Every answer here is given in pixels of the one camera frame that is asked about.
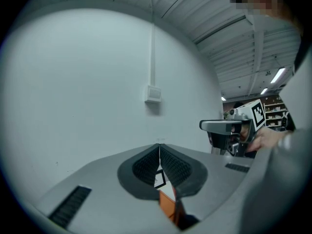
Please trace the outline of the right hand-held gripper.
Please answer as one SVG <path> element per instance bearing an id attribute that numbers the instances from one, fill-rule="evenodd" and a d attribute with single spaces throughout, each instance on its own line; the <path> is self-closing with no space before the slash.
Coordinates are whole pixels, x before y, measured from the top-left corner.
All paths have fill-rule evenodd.
<path id="1" fill-rule="evenodd" d="M 235 103 L 229 111 L 228 120 L 201 120 L 199 127 L 208 133 L 213 147 L 228 149 L 233 156 L 244 156 L 265 122 L 263 105 L 257 99 L 246 104 Z"/>

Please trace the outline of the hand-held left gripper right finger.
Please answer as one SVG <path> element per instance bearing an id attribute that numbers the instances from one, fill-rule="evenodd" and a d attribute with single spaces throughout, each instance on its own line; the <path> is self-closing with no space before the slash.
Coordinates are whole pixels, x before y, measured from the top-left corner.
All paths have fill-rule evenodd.
<path id="1" fill-rule="evenodd" d="M 175 189 L 173 221 L 162 234 L 239 234 L 241 187 L 253 160 L 160 145 L 161 166 Z"/>

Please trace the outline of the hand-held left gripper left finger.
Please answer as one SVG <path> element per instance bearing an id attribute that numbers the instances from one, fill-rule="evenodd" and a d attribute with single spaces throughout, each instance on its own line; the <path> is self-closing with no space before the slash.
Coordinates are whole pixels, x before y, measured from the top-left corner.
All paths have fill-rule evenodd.
<path id="1" fill-rule="evenodd" d="M 54 186 L 36 208 L 72 234 L 177 234 L 154 187 L 159 145 L 92 161 Z"/>

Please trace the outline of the person's right hand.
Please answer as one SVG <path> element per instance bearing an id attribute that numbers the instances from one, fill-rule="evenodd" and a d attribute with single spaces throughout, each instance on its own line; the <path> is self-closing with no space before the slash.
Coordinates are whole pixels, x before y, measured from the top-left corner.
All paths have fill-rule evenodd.
<path id="1" fill-rule="evenodd" d="M 242 125 L 240 130 L 240 138 L 241 140 L 245 140 L 247 138 L 247 134 L 249 133 L 249 127 L 247 125 Z M 263 126 L 261 127 L 254 137 L 254 139 L 248 143 L 246 153 L 258 151 L 262 147 L 266 145 L 268 136 L 270 133 L 270 129 Z"/>

